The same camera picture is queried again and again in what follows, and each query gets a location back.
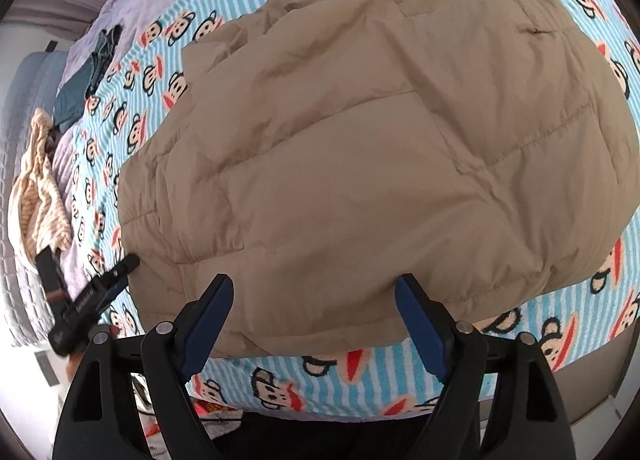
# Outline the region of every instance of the gray headboard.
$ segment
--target gray headboard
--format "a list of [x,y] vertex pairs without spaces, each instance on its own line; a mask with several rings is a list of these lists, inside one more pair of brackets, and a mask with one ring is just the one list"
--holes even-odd
[[37,107],[51,113],[65,68],[67,52],[37,52],[18,67],[0,111],[0,324],[11,332],[13,345],[43,341],[52,316],[37,274],[28,272],[14,255],[7,235],[9,194],[20,171],[30,120]]

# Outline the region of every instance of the beige striped cloth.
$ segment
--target beige striped cloth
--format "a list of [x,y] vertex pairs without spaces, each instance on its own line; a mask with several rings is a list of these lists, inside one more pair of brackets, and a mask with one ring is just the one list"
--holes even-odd
[[42,249],[49,246],[55,252],[71,246],[71,224],[45,153],[52,126],[51,117],[36,109],[20,175],[9,197],[9,241],[22,264],[34,271],[35,257]]

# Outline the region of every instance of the silver bolt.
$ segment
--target silver bolt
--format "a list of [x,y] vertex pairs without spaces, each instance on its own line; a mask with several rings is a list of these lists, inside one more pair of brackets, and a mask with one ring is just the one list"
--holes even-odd
[[466,321],[458,321],[456,323],[456,330],[461,334],[471,334],[474,331],[474,327],[471,323]]
[[174,325],[172,323],[163,321],[161,323],[158,323],[158,326],[156,326],[156,333],[159,333],[160,335],[167,335],[170,334],[173,329]]
[[97,345],[105,344],[108,339],[109,334],[107,334],[107,332],[98,332],[96,335],[94,335],[94,343],[96,343]]
[[536,338],[533,337],[533,335],[531,335],[529,332],[522,332],[520,335],[518,335],[518,337],[527,346],[536,344]]

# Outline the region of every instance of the brown puffer jacket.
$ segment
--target brown puffer jacket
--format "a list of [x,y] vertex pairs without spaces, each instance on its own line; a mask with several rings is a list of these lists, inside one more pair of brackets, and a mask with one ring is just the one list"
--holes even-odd
[[558,0],[269,0],[182,55],[119,214],[145,328],[234,280],[214,356],[399,342],[404,272],[497,315],[593,274],[638,206],[625,98]]

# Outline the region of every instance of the dark blue garment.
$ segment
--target dark blue garment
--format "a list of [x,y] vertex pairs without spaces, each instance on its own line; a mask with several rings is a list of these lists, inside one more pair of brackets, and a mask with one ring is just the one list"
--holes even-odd
[[60,90],[53,106],[53,124],[62,133],[82,117],[86,99],[95,94],[113,60],[121,33],[119,24],[108,32],[100,31],[95,51]]

